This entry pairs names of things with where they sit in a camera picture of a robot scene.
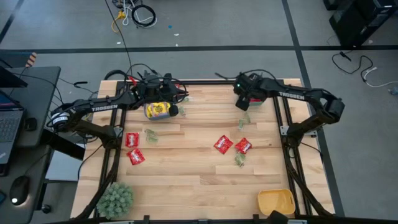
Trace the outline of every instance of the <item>laptop keyboard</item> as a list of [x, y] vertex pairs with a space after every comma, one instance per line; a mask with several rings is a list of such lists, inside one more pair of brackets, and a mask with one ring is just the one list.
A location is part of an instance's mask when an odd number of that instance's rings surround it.
[[0, 142], [10, 142], [14, 140], [17, 131], [19, 118], [0, 117]]

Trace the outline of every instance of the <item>black desk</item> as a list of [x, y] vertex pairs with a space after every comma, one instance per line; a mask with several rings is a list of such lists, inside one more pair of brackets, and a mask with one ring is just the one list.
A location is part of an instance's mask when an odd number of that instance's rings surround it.
[[[14, 73], [21, 73], [24, 68], [9, 69]], [[43, 78], [55, 85], [60, 74], [60, 67], [28, 68], [24, 75]], [[7, 197], [0, 205], [0, 223], [29, 223], [33, 212], [41, 207], [41, 201], [45, 192], [45, 174], [47, 172], [52, 153], [44, 156], [27, 173], [30, 178], [29, 196], [27, 200], [19, 206], [14, 206], [9, 198], [9, 189], [12, 182], [18, 176], [24, 175], [25, 171], [40, 156], [48, 153], [52, 149], [58, 150], [69, 147], [69, 150], [76, 149], [76, 145], [64, 140], [52, 132], [44, 129], [47, 111], [50, 108], [51, 100], [55, 88], [50, 83], [31, 77], [22, 77], [28, 83], [27, 88], [16, 88], [11, 97], [20, 101], [21, 105], [27, 110], [26, 118], [36, 118], [37, 129], [35, 131], [21, 130], [17, 140], [17, 147], [13, 150], [9, 161], [9, 173], [6, 177], [0, 177], [0, 190]], [[3, 88], [4, 92], [9, 93], [11, 88]]]

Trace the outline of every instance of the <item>computer mouse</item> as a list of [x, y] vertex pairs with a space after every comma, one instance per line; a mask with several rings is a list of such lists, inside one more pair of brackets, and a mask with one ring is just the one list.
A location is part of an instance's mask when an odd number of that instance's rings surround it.
[[13, 205], [20, 205], [26, 201], [29, 194], [29, 177], [17, 177], [10, 188], [10, 200]]

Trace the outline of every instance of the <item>white cable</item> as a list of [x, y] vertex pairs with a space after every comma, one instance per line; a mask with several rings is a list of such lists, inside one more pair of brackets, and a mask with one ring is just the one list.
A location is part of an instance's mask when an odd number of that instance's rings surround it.
[[[136, 6], [136, 5], [134, 5], [133, 0], [130, 0], [130, 3], [131, 3], [130, 6], [126, 6], [126, 0], [123, 0], [123, 11], [126, 14], [126, 18], [124, 18], [123, 21], [122, 21], [122, 24], [124, 26], [129, 25], [129, 10], [132, 12], [132, 9], [134, 9], [135, 6]], [[153, 18], [153, 16], [151, 16], [151, 17], [148, 17], [148, 18], [146, 18], [144, 20], [140, 20], [139, 17], [138, 17], [137, 11], [134, 12], [134, 15], [136, 16], [138, 22], [145, 22], [145, 21]], [[144, 27], [144, 26], [140, 26], [140, 25], [137, 25], [137, 24], [136, 25], [141, 27], [141, 28], [150, 28], [150, 27], [153, 27], [156, 24], [156, 22], [157, 22], [157, 18], [155, 18], [155, 22], [152, 25], [150, 25], [150, 26]]]
[[365, 79], [365, 83], [366, 83], [368, 86], [370, 86], [370, 87], [372, 87], [372, 88], [379, 88], [379, 87], [383, 87], [383, 86], [390, 85], [390, 84], [393, 84], [393, 83], [398, 83], [398, 81], [393, 81], [393, 82], [387, 82], [387, 83], [385, 83], [385, 84], [376, 85], [376, 86], [374, 86], [374, 85], [372, 85], [372, 84], [369, 84], [368, 81], [367, 81], [367, 79], [366, 79], [366, 77], [367, 77], [367, 75], [369, 75], [371, 72], [373, 72], [373, 71], [375, 71], [375, 70], [377, 70], [377, 67], [373, 67], [372, 69], [366, 70], [366, 73], [365, 73], [365, 75], [364, 75], [363, 78]]

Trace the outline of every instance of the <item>yellow cable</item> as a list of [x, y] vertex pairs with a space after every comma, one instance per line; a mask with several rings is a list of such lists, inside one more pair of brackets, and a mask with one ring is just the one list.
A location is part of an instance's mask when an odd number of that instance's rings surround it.
[[124, 13], [124, 12], [122, 12], [122, 11], [119, 11], [119, 14], [118, 14], [117, 18], [115, 18], [115, 19], [113, 20], [112, 25], [111, 25], [111, 28], [112, 28], [113, 32], [115, 32], [115, 33], [118, 33], [118, 32], [119, 32], [118, 30], [115, 30], [115, 29], [113, 28], [113, 24], [114, 24], [118, 19], [124, 19], [124, 18], [126, 18], [126, 13]]

